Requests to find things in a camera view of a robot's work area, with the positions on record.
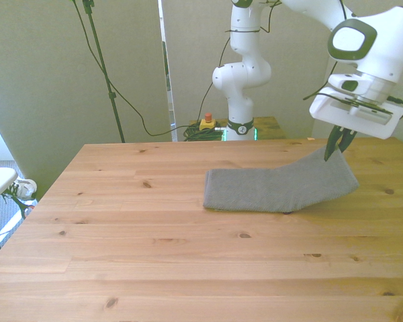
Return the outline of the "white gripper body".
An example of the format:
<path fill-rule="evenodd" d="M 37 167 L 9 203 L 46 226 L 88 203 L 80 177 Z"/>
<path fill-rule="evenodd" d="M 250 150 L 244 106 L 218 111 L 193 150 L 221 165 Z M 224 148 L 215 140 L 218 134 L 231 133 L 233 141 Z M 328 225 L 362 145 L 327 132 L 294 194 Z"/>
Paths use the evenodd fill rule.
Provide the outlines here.
<path fill-rule="evenodd" d="M 388 101 L 375 105 L 325 87 L 313 100 L 310 114 L 339 127 L 387 139 L 403 116 L 403 106 Z"/>

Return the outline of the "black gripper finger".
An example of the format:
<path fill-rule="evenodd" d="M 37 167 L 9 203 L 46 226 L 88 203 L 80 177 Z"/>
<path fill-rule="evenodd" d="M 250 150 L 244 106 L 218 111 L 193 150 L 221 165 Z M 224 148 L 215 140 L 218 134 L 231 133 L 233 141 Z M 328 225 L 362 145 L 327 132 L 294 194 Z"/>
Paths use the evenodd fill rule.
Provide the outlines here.
<path fill-rule="evenodd" d="M 324 151 L 324 161 L 327 162 L 328 159 L 332 156 L 333 152 L 336 150 L 337 142 L 343 136 L 343 127 L 335 125 L 330 132 L 328 137 L 325 151 Z"/>
<path fill-rule="evenodd" d="M 351 144 L 353 139 L 355 138 L 357 132 L 351 129 L 344 129 L 343 134 L 341 136 L 341 140 L 338 144 L 339 150 L 344 152 Z"/>

